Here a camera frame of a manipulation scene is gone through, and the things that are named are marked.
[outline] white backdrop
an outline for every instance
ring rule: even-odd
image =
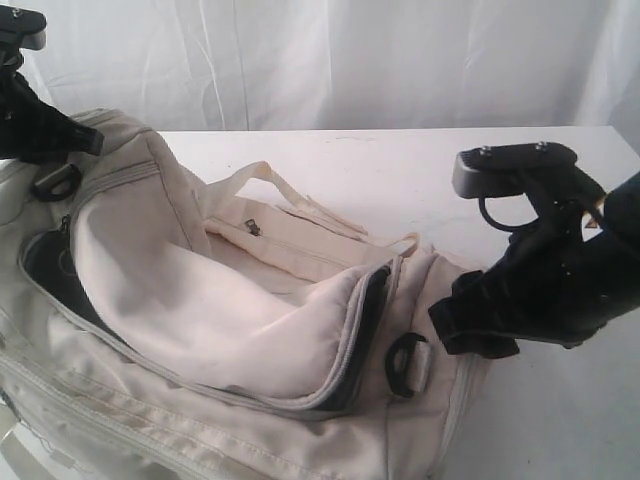
[[[637,0],[25,0],[24,73],[160,130],[612,123],[640,150]]]

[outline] white curtain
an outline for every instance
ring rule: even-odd
[[[640,150],[637,0],[25,0],[23,73],[160,130],[613,124]]]

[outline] white table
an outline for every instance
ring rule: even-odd
[[[640,169],[610,127],[387,131],[175,132],[178,160],[207,181],[267,160],[301,192],[374,234],[418,231],[436,247],[491,264],[507,235],[451,188],[458,151],[561,142],[605,189]],[[278,199],[254,188],[251,194]],[[519,199],[491,205],[505,223],[532,218]],[[447,480],[640,478],[640,313],[617,319],[581,348],[520,342],[495,362],[453,445]]]

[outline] canvas bag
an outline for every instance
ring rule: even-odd
[[[78,120],[105,144],[72,156],[72,199],[30,197],[34,166],[0,173],[0,372],[17,416],[107,478],[441,472],[488,368],[447,355],[429,321],[460,261],[370,237],[266,163],[205,185],[120,112]],[[289,205],[237,196],[251,178]],[[93,321],[34,279],[61,226]]]

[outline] table surface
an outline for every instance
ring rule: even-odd
[[[383,131],[168,132],[178,160],[205,181],[266,160],[299,191],[376,235],[424,242],[490,265],[507,235],[451,187],[457,152],[480,145],[564,143],[605,189],[640,169],[611,127]],[[248,195],[277,200],[252,185]],[[533,218],[521,198],[491,202],[505,223]],[[447,480],[640,478],[640,314],[566,351],[520,342],[496,361],[448,459]]]

